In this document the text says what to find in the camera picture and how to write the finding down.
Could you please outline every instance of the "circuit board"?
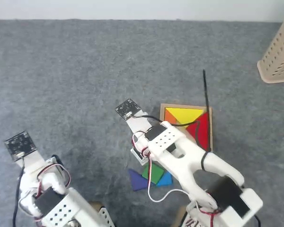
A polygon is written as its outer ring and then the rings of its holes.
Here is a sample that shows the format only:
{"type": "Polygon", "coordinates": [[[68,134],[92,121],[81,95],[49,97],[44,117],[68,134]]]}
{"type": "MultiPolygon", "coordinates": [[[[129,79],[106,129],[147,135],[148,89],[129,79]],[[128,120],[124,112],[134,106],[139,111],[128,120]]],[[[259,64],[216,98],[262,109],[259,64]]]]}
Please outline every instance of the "circuit board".
{"type": "Polygon", "coordinates": [[[27,131],[4,141],[12,159],[18,161],[22,157],[37,150],[27,131]]]}
{"type": "Polygon", "coordinates": [[[139,107],[132,99],[129,98],[120,104],[115,110],[124,120],[127,120],[139,112],[141,107],[139,107]]]}

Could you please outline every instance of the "gray carpet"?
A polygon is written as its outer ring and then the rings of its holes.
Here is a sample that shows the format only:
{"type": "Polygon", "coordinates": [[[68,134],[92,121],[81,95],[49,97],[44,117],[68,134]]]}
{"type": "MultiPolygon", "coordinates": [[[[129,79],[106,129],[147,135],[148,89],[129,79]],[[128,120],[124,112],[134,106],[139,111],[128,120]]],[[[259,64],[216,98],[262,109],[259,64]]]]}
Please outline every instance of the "gray carpet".
{"type": "MultiPolygon", "coordinates": [[[[256,62],[280,24],[184,21],[0,21],[0,227],[11,226],[20,169],[3,141],[23,130],[44,158],[58,154],[72,186],[102,201],[119,227],[169,226],[185,195],[160,204],[132,192],[126,98],[204,105],[208,76],[214,150],[263,199],[265,227],[284,227],[284,83],[265,84],[256,62]]],[[[215,177],[198,174],[207,187],[215,177]]],[[[153,188],[160,198],[172,187],[153,188]]],[[[18,227],[34,226],[19,213],[18,227]]],[[[255,226],[252,220],[249,226],[255,226]]]]}

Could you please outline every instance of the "purple triangle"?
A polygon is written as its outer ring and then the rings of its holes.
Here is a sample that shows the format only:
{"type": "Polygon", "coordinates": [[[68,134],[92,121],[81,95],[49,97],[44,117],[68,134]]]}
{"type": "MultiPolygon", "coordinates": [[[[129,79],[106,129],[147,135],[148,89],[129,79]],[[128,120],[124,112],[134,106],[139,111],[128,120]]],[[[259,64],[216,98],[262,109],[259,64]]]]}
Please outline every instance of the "purple triangle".
{"type": "Polygon", "coordinates": [[[129,177],[132,184],[133,191],[138,191],[144,188],[147,188],[147,182],[148,180],[142,177],[140,174],[138,174],[133,169],[128,169],[129,177]]]}

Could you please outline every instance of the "green puzzle piece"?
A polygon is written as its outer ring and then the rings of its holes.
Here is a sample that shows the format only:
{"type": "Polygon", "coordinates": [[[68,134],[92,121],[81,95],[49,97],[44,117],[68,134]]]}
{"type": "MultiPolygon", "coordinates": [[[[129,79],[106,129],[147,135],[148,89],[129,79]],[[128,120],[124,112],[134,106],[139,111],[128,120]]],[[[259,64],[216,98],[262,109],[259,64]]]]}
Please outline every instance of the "green puzzle piece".
{"type": "MultiPolygon", "coordinates": [[[[157,184],[161,177],[164,174],[164,169],[162,169],[159,166],[156,166],[155,164],[151,165],[151,182],[157,184]]],[[[148,164],[146,165],[142,176],[146,179],[148,179],[148,164]]]]}

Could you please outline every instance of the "blue puzzle piece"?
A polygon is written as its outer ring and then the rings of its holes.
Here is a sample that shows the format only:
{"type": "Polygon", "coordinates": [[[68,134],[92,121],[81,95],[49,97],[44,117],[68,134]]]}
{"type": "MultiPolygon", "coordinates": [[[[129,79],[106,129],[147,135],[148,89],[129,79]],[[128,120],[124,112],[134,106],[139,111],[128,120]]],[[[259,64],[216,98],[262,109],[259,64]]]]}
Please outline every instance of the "blue puzzle piece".
{"type": "Polygon", "coordinates": [[[133,169],[128,169],[133,191],[138,191],[147,188],[148,180],[142,177],[139,173],[133,169]]]}
{"type": "Polygon", "coordinates": [[[157,186],[167,186],[167,185],[171,185],[172,184],[172,177],[171,174],[169,172],[166,172],[161,179],[159,180],[159,182],[157,183],[157,186]]]}

